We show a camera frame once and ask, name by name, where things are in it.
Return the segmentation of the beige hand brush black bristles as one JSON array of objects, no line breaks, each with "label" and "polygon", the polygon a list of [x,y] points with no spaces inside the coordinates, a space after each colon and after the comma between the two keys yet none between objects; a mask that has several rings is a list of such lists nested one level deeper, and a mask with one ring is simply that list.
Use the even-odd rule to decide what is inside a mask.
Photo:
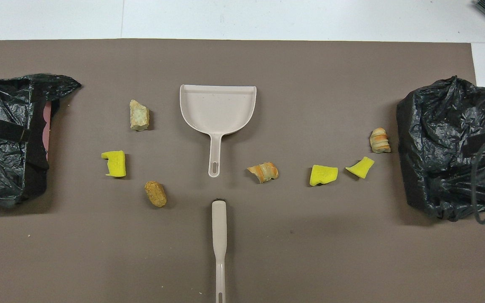
[{"label": "beige hand brush black bristles", "polygon": [[227,204],[221,199],[212,202],[212,240],[215,257],[215,302],[227,303],[225,255],[227,253]]}]

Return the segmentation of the pink plastic bin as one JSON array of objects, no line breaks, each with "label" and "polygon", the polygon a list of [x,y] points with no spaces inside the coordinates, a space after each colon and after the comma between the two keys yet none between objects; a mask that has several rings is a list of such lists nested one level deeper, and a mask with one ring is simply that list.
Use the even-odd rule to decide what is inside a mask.
[{"label": "pink plastic bin", "polygon": [[43,119],[45,126],[43,128],[43,147],[45,149],[45,157],[48,159],[49,142],[50,142],[50,130],[51,130],[51,117],[52,117],[52,102],[48,101],[43,109]]}]

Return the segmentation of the black trash bag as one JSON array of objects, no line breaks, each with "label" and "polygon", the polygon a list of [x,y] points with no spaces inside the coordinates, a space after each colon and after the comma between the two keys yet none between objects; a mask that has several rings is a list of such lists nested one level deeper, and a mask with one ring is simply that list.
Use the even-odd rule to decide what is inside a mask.
[{"label": "black trash bag", "polygon": [[36,198],[48,186],[48,160],[43,147],[43,109],[52,102],[52,116],[62,98],[81,84],[67,75],[31,74],[0,79],[0,119],[30,130],[27,142],[0,139],[0,205],[13,207]]},{"label": "black trash bag", "polygon": [[485,88],[459,77],[410,92],[397,105],[398,153],[408,205],[456,222],[485,212],[485,157],[464,155],[485,133]]}]

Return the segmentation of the yellow sponge wedge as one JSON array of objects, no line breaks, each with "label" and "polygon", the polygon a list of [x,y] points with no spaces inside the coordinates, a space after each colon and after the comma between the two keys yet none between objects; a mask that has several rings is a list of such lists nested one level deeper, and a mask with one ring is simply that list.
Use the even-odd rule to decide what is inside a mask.
[{"label": "yellow sponge wedge", "polygon": [[366,179],[370,169],[375,164],[375,161],[369,157],[362,157],[358,163],[345,167],[345,170],[355,175],[358,178]]}]

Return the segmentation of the thick yellow sponge piece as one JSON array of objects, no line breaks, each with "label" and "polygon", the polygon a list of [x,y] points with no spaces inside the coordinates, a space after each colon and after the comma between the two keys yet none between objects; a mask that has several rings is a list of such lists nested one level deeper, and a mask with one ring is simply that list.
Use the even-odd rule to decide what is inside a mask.
[{"label": "thick yellow sponge piece", "polygon": [[310,186],[329,184],[338,177],[338,168],[323,165],[313,165],[310,173]]}]

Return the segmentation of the yellow sponge piece green backing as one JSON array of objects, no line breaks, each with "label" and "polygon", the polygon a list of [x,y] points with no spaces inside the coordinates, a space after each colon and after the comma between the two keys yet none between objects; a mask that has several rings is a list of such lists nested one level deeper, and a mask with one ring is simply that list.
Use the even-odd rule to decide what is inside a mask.
[{"label": "yellow sponge piece green backing", "polygon": [[101,158],[107,161],[108,174],[111,177],[125,177],[125,153],[123,150],[112,150],[101,153]]}]

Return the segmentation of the beige plastic dustpan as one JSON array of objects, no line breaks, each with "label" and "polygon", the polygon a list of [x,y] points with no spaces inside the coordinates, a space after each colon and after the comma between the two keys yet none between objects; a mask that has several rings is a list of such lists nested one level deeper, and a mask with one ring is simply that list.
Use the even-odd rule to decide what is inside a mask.
[{"label": "beige plastic dustpan", "polygon": [[181,85],[179,105],[185,122],[210,137],[208,176],[221,173],[221,141],[245,127],[254,113],[256,86]]}]

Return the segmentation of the brown corn cob bread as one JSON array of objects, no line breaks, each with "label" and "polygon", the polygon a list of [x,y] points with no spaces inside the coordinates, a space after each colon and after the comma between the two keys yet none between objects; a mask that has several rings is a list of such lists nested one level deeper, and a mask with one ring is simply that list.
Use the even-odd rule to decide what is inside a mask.
[{"label": "brown corn cob bread", "polygon": [[144,185],[144,189],[152,205],[156,207],[164,207],[167,204],[167,195],[165,194],[162,184],[156,181],[148,181]]}]

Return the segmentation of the brown paper table mat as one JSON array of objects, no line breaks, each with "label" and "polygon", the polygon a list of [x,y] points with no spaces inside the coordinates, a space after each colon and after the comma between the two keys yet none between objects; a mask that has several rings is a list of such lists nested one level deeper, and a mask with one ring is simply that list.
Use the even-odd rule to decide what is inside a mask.
[{"label": "brown paper table mat", "polygon": [[[227,202],[229,303],[485,303],[485,226],[407,205],[396,106],[459,76],[469,44],[220,40],[0,41],[0,79],[82,84],[50,136],[49,188],[0,207],[0,303],[214,303],[211,203]],[[221,141],[191,128],[181,85],[256,86]],[[131,130],[129,102],[149,109]],[[373,153],[384,128],[391,153]],[[126,176],[101,153],[123,150]],[[345,170],[375,161],[366,179]],[[260,184],[246,170],[273,163]],[[337,180],[310,186],[313,165]],[[144,185],[167,195],[152,205]]]}]

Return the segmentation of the striped croissant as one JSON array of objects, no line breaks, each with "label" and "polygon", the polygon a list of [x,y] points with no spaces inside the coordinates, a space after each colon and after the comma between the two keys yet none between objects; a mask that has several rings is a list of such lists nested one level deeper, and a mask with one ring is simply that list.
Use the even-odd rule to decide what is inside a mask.
[{"label": "striped croissant", "polygon": [[376,128],[369,137],[370,147],[373,153],[391,153],[388,135],[384,128]]},{"label": "striped croissant", "polygon": [[260,184],[264,184],[270,180],[276,180],[279,177],[277,167],[271,162],[264,162],[259,165],[247,167],[246,170],[253,174]]}]

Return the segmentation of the pale bread chunk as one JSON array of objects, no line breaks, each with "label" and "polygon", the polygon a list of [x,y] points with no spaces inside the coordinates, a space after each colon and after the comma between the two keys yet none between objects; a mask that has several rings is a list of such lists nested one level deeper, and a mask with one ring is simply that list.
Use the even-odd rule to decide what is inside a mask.
[{"label": "pale bread chunk", "polygon": [[149,109],[136,100],[129,102],[131,130],[140,132],[150,127]]}]

